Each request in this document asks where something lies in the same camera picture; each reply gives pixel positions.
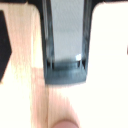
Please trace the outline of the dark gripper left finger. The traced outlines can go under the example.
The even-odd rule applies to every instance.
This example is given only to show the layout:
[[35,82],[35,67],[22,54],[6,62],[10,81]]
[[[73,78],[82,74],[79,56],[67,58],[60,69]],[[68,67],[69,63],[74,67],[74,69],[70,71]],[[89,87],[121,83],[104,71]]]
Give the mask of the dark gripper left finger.
[[11,53],[11,44],[4,12],[0,11],[0,81],[3,78]]

